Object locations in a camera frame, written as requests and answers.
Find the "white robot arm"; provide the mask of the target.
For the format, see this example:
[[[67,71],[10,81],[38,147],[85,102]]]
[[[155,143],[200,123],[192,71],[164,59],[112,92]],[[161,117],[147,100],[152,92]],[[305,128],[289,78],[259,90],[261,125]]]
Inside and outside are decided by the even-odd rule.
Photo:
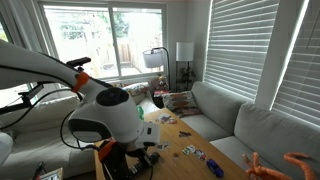
[[[44,102],[29,109],[5,113],[15,133],[13,147],[0,169],[1,180],[27,180],[40,162],[48,171],[61,168],[71,178],[94,169],[88,145],[113,137],[126,151],[160,141],[157,125],[142,121],[132,96],[121,88],[85,75],[59,60],[6,41],[0,42],[1,87],[29,82],[60,83],[84,95]]]

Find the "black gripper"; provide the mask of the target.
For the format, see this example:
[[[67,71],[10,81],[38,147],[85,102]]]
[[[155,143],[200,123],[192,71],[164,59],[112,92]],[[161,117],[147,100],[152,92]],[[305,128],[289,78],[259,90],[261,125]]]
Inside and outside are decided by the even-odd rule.
[[[141,173],[131,176],[129,168],[147,154],[146,148],[126,151],[117,141],[104,141],[99,146],[99,161],[108,180],[131,180],[139,176]]]

